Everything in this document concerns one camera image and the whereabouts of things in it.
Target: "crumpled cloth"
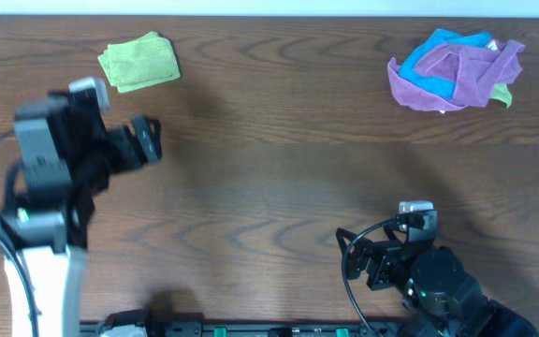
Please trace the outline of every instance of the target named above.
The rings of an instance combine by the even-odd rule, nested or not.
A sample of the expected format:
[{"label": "crumpled cloth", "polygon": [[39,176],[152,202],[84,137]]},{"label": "crumpled cloth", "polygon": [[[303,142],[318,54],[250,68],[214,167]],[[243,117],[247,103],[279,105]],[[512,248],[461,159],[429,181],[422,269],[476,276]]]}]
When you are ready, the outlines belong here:
[{"label": "crumpled cloth", "polygon": [[452,43],[456,45],[486,47],[492,40],[492,36],[487,32],[478,33],[472,36],[464,37],[455,32],[450,32],[445,29],[436,29],[428,40],[417,47],[401,65],[399,76],[408,80],[415,86],[422,88],[432,94],[440,97],[451,99],[455,91],[455,82],[448,79],[440,79],[437,77],[421,76],[415,71],[415,65],[428,52],[443,43]]},{"label": "crumpled cloth", "polygon": [[509,91],[509,88],[506,86],[506,83],[497,83],[492,89],[492,94],[490,94],[490,99],[500,100],[506,107],[510,107],[513,103],[513,95]]},{"label": "crumpled cloth", "polygon": [[525,46],[509,40],[498,51],[444,43],[426,53],[414,67],[425,78],[454,81],[452,99],[442,98],[415,86],[399,75],[396,59],[387,65],[392,95],[403,106],[414,110],[461,110],[467,106],[485,107],[497,83],[512,83],[521,72],[517,54]]}]

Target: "green cloth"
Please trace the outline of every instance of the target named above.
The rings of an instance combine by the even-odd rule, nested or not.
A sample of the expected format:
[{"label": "green cloth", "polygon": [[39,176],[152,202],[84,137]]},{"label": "green cloth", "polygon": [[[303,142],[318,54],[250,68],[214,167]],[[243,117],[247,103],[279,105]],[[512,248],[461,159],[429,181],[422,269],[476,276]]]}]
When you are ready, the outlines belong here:
[{"label": "green cloth", "polygon": [[498,83],[494,85],[492,94],[490,94],[490,99],[498,99],[506,104],[506,107],[510,107],[513,103],[513,96],[509,92],[509,88],[506,86],[506,83]]},{"label": "green cloth", "polygon": [[180,77],[171,43],[155,32],[134,41],[108,45],[98,59],[109,84],[118,87],[119,93]]}]

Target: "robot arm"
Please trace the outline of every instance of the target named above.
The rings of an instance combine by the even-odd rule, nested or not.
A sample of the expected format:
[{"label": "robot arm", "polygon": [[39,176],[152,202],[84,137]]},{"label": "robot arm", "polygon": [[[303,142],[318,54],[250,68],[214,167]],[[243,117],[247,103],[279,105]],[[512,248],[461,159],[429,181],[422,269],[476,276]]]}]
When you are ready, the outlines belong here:
[{"label": "robot arm", "polygon": [[[396,287],[405,308],[417,313],[399,336],[539,336],[533,325],[482,294],[477,280],[446,247],[435,248],[437,212],[427,201],[402,202],[386,221],[386,242],[360,239],[344,261],[347,279],[369,275],[370,290]],[[397,239],[393,231],[406,236]],[[338,228],[342,252],[357,234]]]},{"label": "robot arm", "polygon": [[[108,106],[105,84],[90,78],[70,84],[69,92],[52,92],[16,110],[22,161],[7,177],[0,234],[28,276],[40,336],[80,336],[80,288],[93,197],[107,189],[111,174],[140,169],[162,155],[158,121],[134,118],[136,136],[126,125],[108,131],[101,119]],[[13,189],[19,171],[26,185],[21,194]],[[7,259],[5,271],[12,334],[30,336],[27,298]]]}]

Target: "wood grain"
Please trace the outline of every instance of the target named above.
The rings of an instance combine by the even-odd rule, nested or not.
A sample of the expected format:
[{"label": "wood grain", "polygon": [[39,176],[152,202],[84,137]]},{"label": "wood grain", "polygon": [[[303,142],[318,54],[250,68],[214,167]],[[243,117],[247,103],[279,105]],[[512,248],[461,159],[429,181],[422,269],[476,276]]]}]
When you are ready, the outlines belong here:
[{"label": "wood grain", "polygon": [[[396,104],[386,62],[437,27],[527,45],[513,106],[422,113]],[[336,227],[429,199],[486,293],[539,329],[539,20],[0,17],[0,200],[13,109],[84,76],[110,43],[157,31],[182,78],[110,90],[108,125],[146,113],[164,160],[96,200],[81,316],[141,305],[209,319],[357,320]],[[0,336],[9,335],[0,255]],[[353,284],[368,315],[395,290]]]}]

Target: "black cable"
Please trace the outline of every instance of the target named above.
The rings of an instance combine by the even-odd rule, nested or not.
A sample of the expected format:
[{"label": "black cable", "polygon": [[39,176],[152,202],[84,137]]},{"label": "black cable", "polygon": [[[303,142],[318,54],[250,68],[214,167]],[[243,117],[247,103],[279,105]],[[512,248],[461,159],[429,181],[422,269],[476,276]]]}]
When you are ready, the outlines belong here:
[{"label": "black cable", "polygon": [[373,225],[373,226],[363,230],[362,232],[359,233],[359,235],[357,235],[356,238],[351,240],[351,242],[346,247],[346,250],[344,251],[344,253],[342,253],[342,265],[341,265],[341,267],[342,267],[342,280],[344,281],[344,288],[346,288],[346,294],[348,295],[348,298],[353,303],[353,307],[355,308],[355,311],[357,311],[357,314],[361,318],[361,321],[363,322],[363,324],[365,324],[369,330],[373,331],[373,333],[376,336],[381,336],[382,333],[380,333],[380,331],[378,329],[372,327],[370,325],[370,323],[367,321],[367,319],[365,319],[365,315],[363,314],[363,312],[361,312],[361,308],[359,308],[359,305],[357,304],[357,301],[355,300],[355,296],[353,295],[353,290],[351,290],[351,286],[348,284],[348,278],[346,277],[346,261],[348,260],[348,256],[351,254],[351,250],[353,250],[353,247],[355,247],[355,244],[359,240],[361,240],[364,236],[370,234],[371,232],[375,231],[376,229],[388,225],[390,222],[392,222],[392,219],[386,220],[384,222]]},{"label": "black cable", "polygon": [[37,318],[37,312],[38,309],[36,307],[36,301],[35,301],[35,294],[33,293],[33,289],[31,288],[29,282],[28,282],[28,276],[26,275],[26,271],[22,267],[22,264],[14,254],[14,250],[7,244],[7,242],[4,240],[4,238],[0,235],[0,247],[4,251],[4,254],[11,263],[16,268],[16,271],[18,272],[18,276],[20,276],[20,281],[22,281],[22,286],[24,287],[24,293],[26,294],[26,301],[28,301],[28,310],[29,310],[29,318],[30,318],[30,325],[33,330],[33,337],[38,337],[38,318]]},{"label": "black cable", "polygon": [[18,160],[12,164],[6,173],[6,187],[4,189],[4,208],[16,208],[16,193],[14,192],[14,185],[16,184],[16,177],[20,172],[21,161]]}]

